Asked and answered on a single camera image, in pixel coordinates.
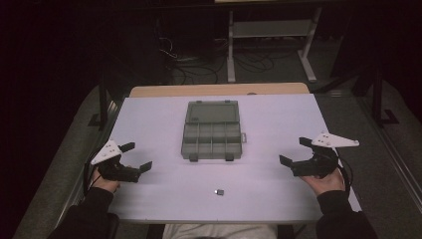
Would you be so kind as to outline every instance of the white tabletop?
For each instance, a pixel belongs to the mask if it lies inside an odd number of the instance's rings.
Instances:
[[[240,159],[181,155],[188,102],[238,101],[241,131],[247,136]],[[327,131],[314,95],[128,98],[112,139],[135,142],[121,159],[139,167],[153,161],[139,183],[123,182],[109,211],[120,219],[146,223],[306,223],[321,217],[316,197],[279,154],[307,160],[312,151],[299,137]],[[224,195],[216,195],[223,189]],[[349,201],[360,210],[351,191]]]

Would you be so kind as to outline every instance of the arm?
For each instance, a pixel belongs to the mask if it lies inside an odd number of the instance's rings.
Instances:
[[[354,212],[351,209],[347,194],[344,192],[343,178],[338,169],[322,179],[312,176],[302,179],[316,193],[323,214],[316,224],[317,238],[377,238],[363,212]]]
[[[78,206],[71,206],[63,222],[50,234],[49,239],[104,239],[108,230],[107,211],[113,193],[118,188],[117,181],[108,181],[95,171],[98,180]]]

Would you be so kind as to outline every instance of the human hand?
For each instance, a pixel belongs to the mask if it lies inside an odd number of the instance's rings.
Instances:
[[[117,189],[120,187],[119,181],[111,181],[111,180],[104,179],[100,175],[99,170],[97,168],[94,171],[93,180],[94,180],[94,183],[92,187],[98,187],[98,188],[107,190],[111,193],[115,193]]]
[[[316,196],[320,196],[328,191],[345,190],[344,180],[338,168],[324,178],[303,176],[301,179],[313,189]]]

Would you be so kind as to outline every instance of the white metal frame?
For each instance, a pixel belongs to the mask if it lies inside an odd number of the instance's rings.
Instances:
[[[235,67],[233,60],[233,39],[246,37],[286,37],[306,36],[304,47],[298,50],[308,80],[313,83],[317,77],[308,60],[308,53],[314,39],[321,8],[316,8],[311,20],[265,21],[265,22],[234,22],[233,11],[229,17],[229,54],[227,58],[228,82],[235,83]]]

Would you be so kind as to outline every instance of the gray plastic box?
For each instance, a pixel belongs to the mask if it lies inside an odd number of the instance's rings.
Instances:
[[[236,101],[190,102],[183,131],[184,159],[225,159],[242,155],[239,107]]]

